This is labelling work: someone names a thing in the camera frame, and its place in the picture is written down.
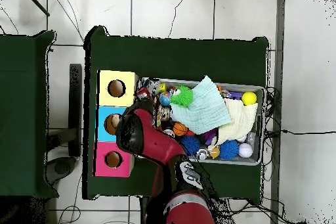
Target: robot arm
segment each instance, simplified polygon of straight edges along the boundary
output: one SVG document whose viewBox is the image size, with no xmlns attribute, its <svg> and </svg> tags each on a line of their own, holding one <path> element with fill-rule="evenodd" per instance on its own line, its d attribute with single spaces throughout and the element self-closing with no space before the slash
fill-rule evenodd
<svg viewBox="0 0 336 224">
<path fill-rule="evenodd" d="M 195 172 L 183 147 L 152 126 L 153 112 L 153 102 L 149 98 L 137 99 L 125 111 L 115 131 L 121 150 L 147 158 L 160 166 L 148 215 L 151 213 L 151 218 L 161 218 L 156 224 L 177 224 L 180 220 L 181 224 L 188 224 L 184 215 L 195 213 L 189 215 L 193 224 L 215 224 L 206 198 L 201 193 L 201 176 Z M 162 186 L 157 183 L 160 179 L 163 180 Z"/>
</svg>

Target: towel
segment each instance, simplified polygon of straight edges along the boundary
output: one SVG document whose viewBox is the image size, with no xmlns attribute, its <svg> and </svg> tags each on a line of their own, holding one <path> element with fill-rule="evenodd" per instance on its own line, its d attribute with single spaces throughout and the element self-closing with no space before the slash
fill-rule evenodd
<svg viewBox="0 0 336 224">
<path fill-rule="evenodd" d="M 171 118 L 195 134 L 231 123 L 231 117 L 216 85 L 207 76 L 193 88 L 194 99 L 188 107 L 171 103 Z"/>
<path fill-rule="evenodd" d="M 208 150 L 212 150 L 217 145 L 223 144 L 226 140 L 235 140 L 248 134 L 255 122 L 258 104 L 244 106 L 242 101 L 236 99 L 224 99 L 226 107 L 232 118 L 232 123 L 222 125 L 218 128 L 218 141 L 215 137 Z"/>
</svg>

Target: green spiky ball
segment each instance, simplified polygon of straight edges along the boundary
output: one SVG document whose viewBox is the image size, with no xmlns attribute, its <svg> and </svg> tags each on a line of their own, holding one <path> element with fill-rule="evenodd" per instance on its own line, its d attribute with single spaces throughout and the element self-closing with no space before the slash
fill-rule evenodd
<svg viewBox="0 0 336 224">
<path fill-rule="evenodd" d="M 177 89 L 180 90 L 180 94 L 173 94 L 171 96 L 171 103 L 181 105 L 183 107 L 188 107 L 194 99 L 194 92 L 191 90 L 191 88 L 183 85 L 178 86 Z"/>
</svg>

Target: orange ball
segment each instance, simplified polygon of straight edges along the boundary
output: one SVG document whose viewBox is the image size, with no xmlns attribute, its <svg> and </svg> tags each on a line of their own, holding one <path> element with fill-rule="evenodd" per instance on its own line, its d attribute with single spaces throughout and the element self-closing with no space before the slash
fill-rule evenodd
<svg viewBox="0 0 336 224">
<path fill-rule="evenodd" d="M 182 136 L 186 134 L 186 132 L 188 131 L 188 128 L 183 123 L 176 122 L 173 127 L 173 131 L 177 136 Z"/>
</svg>

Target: blue box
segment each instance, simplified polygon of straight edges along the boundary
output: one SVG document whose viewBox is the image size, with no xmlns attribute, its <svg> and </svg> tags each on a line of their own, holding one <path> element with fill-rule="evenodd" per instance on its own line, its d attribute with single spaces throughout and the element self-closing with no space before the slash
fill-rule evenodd
<svg viewBox="0 0 336 224">
<path fill-rule="evenodd" d="M 98 137 L 97 140 L 100 142 L 115 142 L 116 136 L 111 135 L 106 132 L 104 127 L 104 122 L 106 117 L 111 114 L 122 115 L 126 110 L 125 107 L 111 107 L 111 106 L 99 106 L 98 108 Z"/>
</svg>

